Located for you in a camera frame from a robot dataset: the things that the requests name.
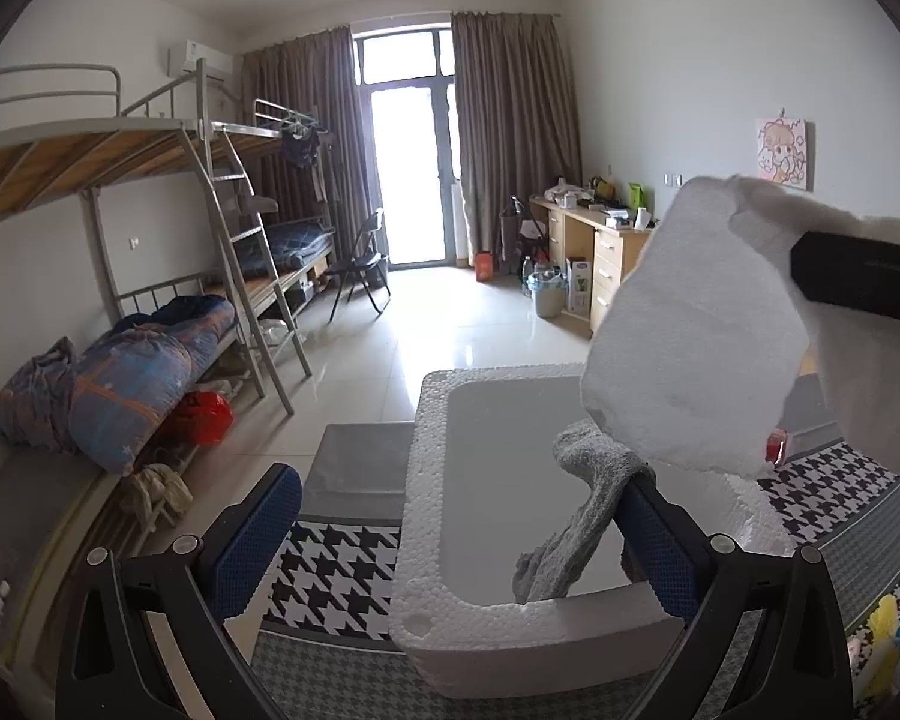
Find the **right brown curtain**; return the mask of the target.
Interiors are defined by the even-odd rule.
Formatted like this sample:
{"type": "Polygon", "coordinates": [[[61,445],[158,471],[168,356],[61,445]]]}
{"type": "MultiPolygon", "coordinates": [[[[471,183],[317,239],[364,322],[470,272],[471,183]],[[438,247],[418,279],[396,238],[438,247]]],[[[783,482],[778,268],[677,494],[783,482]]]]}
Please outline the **right brown curtain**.
{"type": "Polygon", "coordinates": [[[551,15],[455,11],[452,41],[471,249],[495,254],[512,197],[582,181],[571,67],[551,15]]]}

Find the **yellow foam fruit net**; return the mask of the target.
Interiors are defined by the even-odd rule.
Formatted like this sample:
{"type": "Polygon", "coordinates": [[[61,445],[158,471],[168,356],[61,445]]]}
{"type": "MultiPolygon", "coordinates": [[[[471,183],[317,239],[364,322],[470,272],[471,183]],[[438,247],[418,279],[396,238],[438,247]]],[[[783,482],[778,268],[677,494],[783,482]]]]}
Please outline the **yellow foam fruit net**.
{"type": "Polygon", "coordinates": [[[859,672],[859,696],[880,697],[891,689],[900,650],[896,645],[899,628],[898,599],[884,595],[868,618],[871,632],[871,652],[865,667],[859,672]]]}

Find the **white styrofoam box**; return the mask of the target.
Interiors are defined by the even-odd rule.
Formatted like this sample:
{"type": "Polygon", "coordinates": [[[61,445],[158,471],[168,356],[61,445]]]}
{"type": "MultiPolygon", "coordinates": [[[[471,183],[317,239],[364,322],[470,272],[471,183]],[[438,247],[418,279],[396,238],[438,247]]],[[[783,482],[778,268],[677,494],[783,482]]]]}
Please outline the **white styrofoam box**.
{"type": "Polygon", "coordinates": [[[515,564],[589,488],[553,458],[585,416],[577,364],[430,372],[409,450],[391,640],[450,699],[591,688],[660,667],[685,624],[621,567],[608,528],[562,600],[519,605],[515,564]]]}

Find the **white air conditioner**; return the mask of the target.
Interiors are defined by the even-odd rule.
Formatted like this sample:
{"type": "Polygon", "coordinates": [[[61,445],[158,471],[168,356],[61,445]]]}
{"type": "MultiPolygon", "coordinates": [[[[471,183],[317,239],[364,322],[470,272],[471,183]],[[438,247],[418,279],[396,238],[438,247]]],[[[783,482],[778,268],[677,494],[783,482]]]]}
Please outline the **white air conditioner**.
{"type": "Polygon", "coordinates": [[[226,82],[233,75],[233,57],[230,54],[203,46],[187,39],[172,44],[167,52],[167,75],[175,78],[183,73],[205,67],[206,75],[218,82],[226,82]]]}

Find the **wooden desk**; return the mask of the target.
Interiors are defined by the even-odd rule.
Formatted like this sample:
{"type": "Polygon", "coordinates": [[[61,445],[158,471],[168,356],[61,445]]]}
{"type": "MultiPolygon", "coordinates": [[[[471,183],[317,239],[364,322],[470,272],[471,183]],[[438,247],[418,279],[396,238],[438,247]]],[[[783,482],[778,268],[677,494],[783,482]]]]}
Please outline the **wooden desk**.
{"type": "Polygon", "coordinates": [[[557,265],[585,260],[592,266],[589,307],[569,309],[569,314],[587,319],[590,333],[595,333],[652,233],[614,229],[601,211],[560,208],[543,197],[532,200],[532,213],[536,221],[548,225],[549,255],[557,265]]]}

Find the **red plastic bag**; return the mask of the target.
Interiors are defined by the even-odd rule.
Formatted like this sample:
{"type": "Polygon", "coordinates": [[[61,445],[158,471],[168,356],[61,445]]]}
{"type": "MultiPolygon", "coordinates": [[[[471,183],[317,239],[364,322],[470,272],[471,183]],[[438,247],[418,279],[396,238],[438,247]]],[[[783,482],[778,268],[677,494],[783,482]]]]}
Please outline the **red plastic bag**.
{"type": "Polygon", "coordinates": [[[233,424],[226,397],[196,390],[186,394],[160,426],[160,434],[178,444],[219,444],[233,424]]]}

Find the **grey sock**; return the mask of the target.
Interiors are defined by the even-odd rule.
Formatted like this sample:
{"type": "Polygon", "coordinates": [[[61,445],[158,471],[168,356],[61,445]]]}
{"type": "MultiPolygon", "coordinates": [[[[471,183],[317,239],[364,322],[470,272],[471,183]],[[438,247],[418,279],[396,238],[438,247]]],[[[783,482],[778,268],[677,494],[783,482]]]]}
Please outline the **grey sock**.
{"type": "Polygon", "coordinates": [[[589,497],[559,532],[518,558],[512,593],[522,605],[566,598],[613,522],[629,483],[635,478],[656,481],[645,460],[602,433],[591,419],[566,427],[554,439],[553,455],[563,472],[589,486],[589,497]]]}

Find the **grey waste bin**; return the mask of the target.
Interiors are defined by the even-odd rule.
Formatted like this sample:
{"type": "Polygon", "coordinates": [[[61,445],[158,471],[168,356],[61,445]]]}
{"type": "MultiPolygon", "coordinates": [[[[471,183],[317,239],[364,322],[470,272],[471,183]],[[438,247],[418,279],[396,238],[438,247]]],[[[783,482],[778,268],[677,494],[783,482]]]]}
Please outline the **grey waste bin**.
{"type": "Polygon", "coordinates": [[[535,314],[540,319],[555,319],[566,309],[566,277],[559,268],[533,271],[526,286],[532,294],[535,314]]]}

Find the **metal bunk bed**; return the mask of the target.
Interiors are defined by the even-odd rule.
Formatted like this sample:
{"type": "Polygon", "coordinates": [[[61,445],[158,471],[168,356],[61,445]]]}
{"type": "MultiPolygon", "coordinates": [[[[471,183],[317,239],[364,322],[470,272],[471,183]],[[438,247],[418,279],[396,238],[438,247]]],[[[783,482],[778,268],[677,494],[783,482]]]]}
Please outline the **metal bunk bed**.
{"type": "Polygon", "coordinates": [[[0,68],[0,229],[74,203],[109,322],[182,294],[219,294],[235,325],[224,337],[258,395],[290,400],[279,356],[310,367],[289,293],[331,262],[329,236],[278,260],[276,200],[255,182],[278,132],[247,121],[245,103],[205,67],[134,103],[103,64],[0,68]]]}

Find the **anime wall picture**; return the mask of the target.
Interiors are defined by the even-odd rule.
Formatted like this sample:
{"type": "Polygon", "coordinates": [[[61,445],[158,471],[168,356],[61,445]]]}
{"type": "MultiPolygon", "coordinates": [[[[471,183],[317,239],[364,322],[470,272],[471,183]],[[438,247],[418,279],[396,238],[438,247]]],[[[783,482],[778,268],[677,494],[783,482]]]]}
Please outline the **anime wall picture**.
{"type": "Polygon", "coordinates": [[[809,138],[803,119],[756,121],[756,171],[763,181],[808,192],[809,138]]]}

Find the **houndstooth tablecloth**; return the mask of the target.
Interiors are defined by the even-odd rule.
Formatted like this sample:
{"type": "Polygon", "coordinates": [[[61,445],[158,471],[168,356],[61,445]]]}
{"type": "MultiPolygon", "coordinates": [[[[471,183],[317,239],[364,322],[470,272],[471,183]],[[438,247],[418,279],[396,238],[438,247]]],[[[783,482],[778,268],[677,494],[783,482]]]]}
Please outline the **houndstooth tablecloth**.
{"type": "MultiPolygon", "coordinates": [[[[290,718],[614,718],[681,632],[645,583],[541,605],[447,603],[432,637],[391,640],[408,422],[333,424],[276,561],[251,666],[290,718]]],[[[900,476],[845,444],[777,478],[663,468],[658,486],[747,548],[823,551],[842,617],[900,601],[900,476]]]]}

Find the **blue orange quilt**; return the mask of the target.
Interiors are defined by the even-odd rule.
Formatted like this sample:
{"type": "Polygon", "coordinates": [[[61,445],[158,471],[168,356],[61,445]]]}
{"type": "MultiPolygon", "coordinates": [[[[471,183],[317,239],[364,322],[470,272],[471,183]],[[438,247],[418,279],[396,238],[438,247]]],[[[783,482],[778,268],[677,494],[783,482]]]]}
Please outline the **blue orange quilt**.
{"type": "Polygon", "coordinates": [[[1,388],[0,439],[126,475],[234,325],[235,307],[221,296],[178,296],[82,351],[60,338],[1,388]]]}

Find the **brown curtain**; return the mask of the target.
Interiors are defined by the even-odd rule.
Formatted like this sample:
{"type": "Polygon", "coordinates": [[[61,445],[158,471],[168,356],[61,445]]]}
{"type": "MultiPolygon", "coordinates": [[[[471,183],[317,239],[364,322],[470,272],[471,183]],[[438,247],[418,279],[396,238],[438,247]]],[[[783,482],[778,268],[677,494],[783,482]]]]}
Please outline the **brown curtain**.
{"type": "Polygon", "coordinates": [[[571,67],[551,15],[455,11],[452,41],[471,249],[495,254],[512,197],[582,181],[571,67]]]}
{"type": "Polygon", "coordinates": [[[352,31],[312,32],[242,57],[245,117],[278,132],[255,182],[284,223],[318,218],[344,249],[374,205],[352,31]]]}

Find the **left brown curtain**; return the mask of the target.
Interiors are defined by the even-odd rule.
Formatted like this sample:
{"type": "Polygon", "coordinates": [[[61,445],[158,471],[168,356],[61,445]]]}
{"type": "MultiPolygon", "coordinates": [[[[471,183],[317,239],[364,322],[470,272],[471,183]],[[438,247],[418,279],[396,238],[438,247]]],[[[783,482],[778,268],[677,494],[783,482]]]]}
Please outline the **left brown curtain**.
{"type": "Polygon", "coordinates": [[[245,117],[278,132],[255,182],[284,223],[318,218],[344,249],[374,205],[352,31],[312,32],[242,57],[245,117]]]}

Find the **red snack packet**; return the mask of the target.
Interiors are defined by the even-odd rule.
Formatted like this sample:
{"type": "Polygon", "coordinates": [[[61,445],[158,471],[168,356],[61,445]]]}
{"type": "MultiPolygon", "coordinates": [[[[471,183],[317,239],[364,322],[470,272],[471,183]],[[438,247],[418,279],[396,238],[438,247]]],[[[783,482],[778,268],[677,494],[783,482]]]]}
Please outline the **red snack packet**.
{"type": "Polygon", "coordinates": [[[772,466],[781,466],[788,457],[788,433],[785,429],[774,429],[766,442],[766,461],[772,466]]]}

